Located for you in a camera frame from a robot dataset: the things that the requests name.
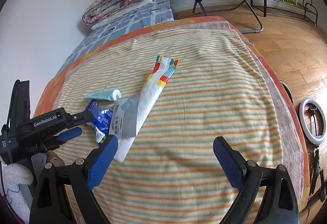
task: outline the light blue tube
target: light blue tube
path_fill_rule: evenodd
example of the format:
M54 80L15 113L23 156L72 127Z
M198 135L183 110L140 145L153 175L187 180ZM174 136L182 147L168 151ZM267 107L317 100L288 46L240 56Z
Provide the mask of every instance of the light blue tube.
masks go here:
M114 90L102 90L94 93L88 94L85 98L86 99L104 99L109 101L116 101L120 99L122 94L118 89Z

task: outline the folded quilt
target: folded quilt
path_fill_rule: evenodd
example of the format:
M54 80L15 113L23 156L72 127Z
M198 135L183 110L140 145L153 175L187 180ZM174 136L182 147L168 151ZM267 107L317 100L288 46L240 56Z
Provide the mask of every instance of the folded quilt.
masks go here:
M139 8L141 8L143 6L146 6L146 5L150 4L150 3L153 3L153 1L152 0L144 0L143 2L140 2L140 3L135 4L133 6L125 6L124 9L120 9L119 12L113 14L112 16L102 18L102 20L97 22L91 29L92 30L98 29L99 27L102 27L104 25L107 25L107 24L111 23L116 18L121 17L121 16L123 16L125 14L128 14L129 12L137 10L137 9L139 9Z
M92 27L103 18L110 17L127 6L133 6L144 0L95 0L84 12L82 21Z

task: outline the blue gripper pad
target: blue gripper pad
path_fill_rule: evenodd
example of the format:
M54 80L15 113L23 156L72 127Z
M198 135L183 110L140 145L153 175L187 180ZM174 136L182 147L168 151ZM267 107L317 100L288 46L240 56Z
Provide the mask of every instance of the blue gripper pad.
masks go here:
M243 160L244 158L239 152L233 150L221 136L214 140L213 150L231 186L237 188L238 191L241 191L244 185L244 171L240 168L232 155L238 153Z
M89 190L92 190L95 186L98 186L102 181L107 169L115 156L118 149L118 139L114 135L103 142L103 144L91 151L88 157L85 159L87 163L91 163L89 168L88 179L86 185Z
M81 134L82 134L82 129L80 127L74 127L72 129L60 133L57 137L57 140L65 142Z

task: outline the toothpaste tube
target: toothpaste tube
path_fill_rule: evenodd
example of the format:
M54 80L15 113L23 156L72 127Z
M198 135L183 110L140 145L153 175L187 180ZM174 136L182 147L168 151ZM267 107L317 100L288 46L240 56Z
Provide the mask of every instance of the toothpaste tube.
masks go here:
M116 101L122 97L122 94L118 89L114 90L102 90L88 94L86 99L105 99L109 101Z
M100 108L96 100L91 100L87 105L86 110L92 113L93 119L86 125L94 129L95 140L98 145L101 145L109 134L109 125L112 118L112 110Z

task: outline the white cap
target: white cap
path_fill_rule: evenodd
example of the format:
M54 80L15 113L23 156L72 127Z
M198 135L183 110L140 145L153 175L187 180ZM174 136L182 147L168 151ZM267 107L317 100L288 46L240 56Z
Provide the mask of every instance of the white cap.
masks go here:
M114 91L112 91L112 100L116 101L117 99L120 99L122 97L122 94L120 93L120 91L118 89L115 89Z

